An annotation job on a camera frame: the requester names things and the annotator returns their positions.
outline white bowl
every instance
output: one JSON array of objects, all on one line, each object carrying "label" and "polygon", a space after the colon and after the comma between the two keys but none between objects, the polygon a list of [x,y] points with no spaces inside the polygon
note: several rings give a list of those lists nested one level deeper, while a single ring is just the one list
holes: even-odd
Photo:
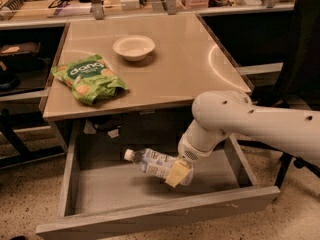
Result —
[{"label": "white bowl", "polygon": [[113,50],[129,61],[143,60],[154,48],[152,39],[139,35],[122,37],[113,44]]}]

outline open drawer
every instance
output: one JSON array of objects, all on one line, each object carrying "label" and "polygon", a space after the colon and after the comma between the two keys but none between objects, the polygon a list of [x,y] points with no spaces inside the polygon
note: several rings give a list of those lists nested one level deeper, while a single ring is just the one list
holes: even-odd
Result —
[{"label": "open drawer", "polygon": [[259,211],[277,197],[277,187],[258,186],[234,136],[196,165],[190,186],[171,188],[123,160],[127,148],[175,154],[190,119],[185,114],[163,110],[115,116],[111,121],[121,128],[113,139],[101,132],[85,135],[83,124],[75,121],[59,218],[39,225],[36,233],[44,239],[108,238]]}]

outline plastic bottle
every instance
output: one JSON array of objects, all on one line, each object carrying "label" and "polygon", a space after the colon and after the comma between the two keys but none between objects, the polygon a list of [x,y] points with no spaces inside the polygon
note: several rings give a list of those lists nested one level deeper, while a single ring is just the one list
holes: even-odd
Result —
[{"label": "plastic bottle", "polygon": [[[140,170],[144,173],[166,179],[177,158],[146,148],[138,151],[127,149],[124,159],[139,165]],[[190,173],[180,184],[187,186],[191,183],[192,178],[193,166],[191,165]]]}]

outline snack bag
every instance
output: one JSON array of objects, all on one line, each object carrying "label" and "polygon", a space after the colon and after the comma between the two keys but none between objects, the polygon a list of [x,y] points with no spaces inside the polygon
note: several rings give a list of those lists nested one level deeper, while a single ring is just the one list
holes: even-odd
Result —
[{"label": "snack bag", "polygon": [[128,90],[100,55],[53,67],[51,72],[71,88],[77,100],[88,105],[96,99],[114,97],[118,88]]}]

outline chair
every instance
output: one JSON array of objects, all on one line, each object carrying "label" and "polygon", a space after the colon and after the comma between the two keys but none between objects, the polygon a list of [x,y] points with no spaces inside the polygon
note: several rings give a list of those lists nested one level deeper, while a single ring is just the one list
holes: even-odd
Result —
[{"label": "chair", "polygon": [[[288,47],[276,83],[258,98],[257,105],[320,110],[320,0],[296,0]],[[239,144],[266,148],[251,141],[239,141]],[[275,183],[279,188],[292,158],[286,153],[280,158],[282,163]],[[296,158],[294,165],[306,167],[320,177],[320,168],[303,159]]]}]

